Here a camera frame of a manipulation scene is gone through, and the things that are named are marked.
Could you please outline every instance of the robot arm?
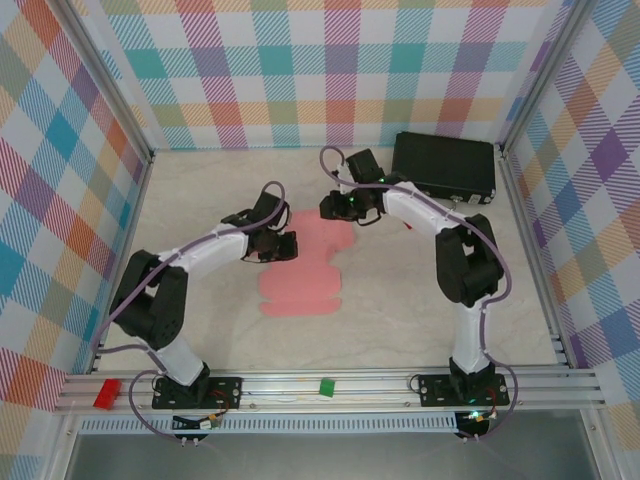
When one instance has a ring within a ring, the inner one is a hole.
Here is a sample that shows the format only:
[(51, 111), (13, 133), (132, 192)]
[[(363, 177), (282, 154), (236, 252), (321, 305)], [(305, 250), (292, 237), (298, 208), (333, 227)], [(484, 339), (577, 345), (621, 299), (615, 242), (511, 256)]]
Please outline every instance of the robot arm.
[[(359, 184), (397, 185), (404, 190), (419, 190), (396, 173), (385, 175), (370, 150), (346, 159), (334, 172), (339, 178)], [(436, 270), (440, 289), (455, 303), (456, 336), (450, 359), (450, 380), (461, 401), (471, 401), (484, 394), (493, 380), (495, 365), (482, 351), (480, 317), (483, 299), (494, 295), (503, 270), (493, 252), (475, 234), (452, 218), (465, 220), (484, 233), (493, 243), (495, 238), (489, 221), (483, 215), (464, 218), (456, 212), (446, 215), (419, 201), (413, 194), (393, 189), (356, 188), (332, 191), (320, 204), (325, 219), (360, 223), (367, 213), (377, 211), (397, 217), (414, 230), (436, 240)]]
[[(211, 233), (235, 227), (247, 227), (267, 218), (277, 207), (279, 198), (262, 192), (252, 209), (224, 218)], [(297, 257), (295, 232), (282, 233), (289, 222), (289, 206), (269, 223), (245, 231), (237, 231), (210, 240), (188, 250), (154, 278), (114, 320), (125, 333), (136, 337), (153, 351), (162, 363), (166, 376), (181, 389), (185, 397), (198, 405), (206, 394), (209, 368), (180, 335), (189, 281), (199, 280), (234, 260), (257, 254), (260, 262), (286, 261)], [(145, 250), (129, 260), (116, 292), (113, 312), (158, 265), (180, 249), (159, 254)]]

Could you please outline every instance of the black electronic device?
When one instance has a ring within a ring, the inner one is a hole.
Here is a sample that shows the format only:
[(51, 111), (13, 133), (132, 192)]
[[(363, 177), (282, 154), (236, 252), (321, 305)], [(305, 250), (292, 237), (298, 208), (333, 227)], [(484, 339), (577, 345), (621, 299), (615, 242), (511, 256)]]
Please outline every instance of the black electronic device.
[(494, 147), (487, 142), (402, 132), (392, 170), (434, 198), (486, 204), (496, 194)]

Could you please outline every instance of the pink towel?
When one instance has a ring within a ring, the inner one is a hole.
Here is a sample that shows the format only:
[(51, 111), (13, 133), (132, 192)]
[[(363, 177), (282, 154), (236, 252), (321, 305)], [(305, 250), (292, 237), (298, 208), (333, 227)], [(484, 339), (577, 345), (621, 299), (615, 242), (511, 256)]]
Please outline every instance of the pink towel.
[(333, 255), (355, 242), (353, 227), (323, 220), (317, 209), (294, 212), (289, 230), (298, 239), (298, 258), (276, 262), (260, 274), (260, 294), (270, 302), (260, 310), (270, 317), (327, 315), (340, 308), (340, 270), (329, 265)]

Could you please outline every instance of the plaid wall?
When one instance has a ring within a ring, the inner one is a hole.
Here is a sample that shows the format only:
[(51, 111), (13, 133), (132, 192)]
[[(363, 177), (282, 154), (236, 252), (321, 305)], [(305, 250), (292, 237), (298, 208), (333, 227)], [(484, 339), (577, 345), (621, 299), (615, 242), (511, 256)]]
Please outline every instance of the plaid wall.
[(405, 129), (493, 141), (561, 4), (74, 3), (149, 138), (173, 149), (392, 145)]
[(519, 188), (580, 366), (640, 472), (640, 2), (601, 0), (517, 144)]
[(515, 100), (511, 104), (511, 108), (509, 109), (509, 113), (507, 114), (507, 118), (502, 125), (502, 129), (500, 130), (500, 135), (498, 136), (498, 143), (503, 144), (509, 134), (509, 130), (513, 125), (513, 122), (520, 114), (520, 109), (522, 104), (526, 100), (526, 98), (531, 93), (531, 89), (538, 78), (538, 74), (540, 73), (540, 68), (544, 65), (545, 60), (552, 52), (553, 43), (558, 38), (562, 28), (564, 27), (565, 21), (569, 18), (569, 13), (571, 12), (571, 8), (575, 4), (576, 0), (563, 0), (562, 6), (558, 10), (553, 23), (551, 24), (551, 28), (547, 32), (547, 35), (536, 54), (536, 57), (533, 62), (531, 62), (529, 66), (529, 71), (527, 72), (527, 76), (524, 81), (520, 85), (520, 89), (518, 90), (518, 94), (516, 95)]
[(0, 478), (87, 360), (142, 162), (44, 0), (0, 0)]

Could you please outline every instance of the white floor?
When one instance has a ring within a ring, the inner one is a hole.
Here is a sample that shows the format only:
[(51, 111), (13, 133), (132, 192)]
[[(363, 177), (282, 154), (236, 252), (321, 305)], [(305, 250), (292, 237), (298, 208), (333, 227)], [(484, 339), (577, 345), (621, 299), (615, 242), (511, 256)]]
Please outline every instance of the white floor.
[[(347, 153), (358, 149), (347, 149)], [(319, 149), (163, 153), (157, 157), (132, 252), (181, 246), (226, 215), (253, 206), (271, 179), (287, 188), (294, 210), (316, 208), (334, 187), (318, 165)], [(374, 149), (388, 172), (392, 149)], [(334, 165), (337, 157), (329, 157)], [(460, 206), (492, 222), (514, 278), (510, 298), (492, 307), (491, 353), (516, 364), (555, 363), (547, 324), (518, 230), (496, 169), (497, 196), (487, 206)], [(365, 229), (334, 257), (343, 299), (334, 314), (270, 318), (259, 304), (264, 265), (235, 262), (189, 286), (183, 332), (213, 369), (292, 369), (446, 365), (453, 346), (452, 306), (435, 276), (432, 240), (393, 218)], [(119, 327), (108, 346), (131, 343)], [(143, 354), (107, 355), (101, 370), (151, 366)]]

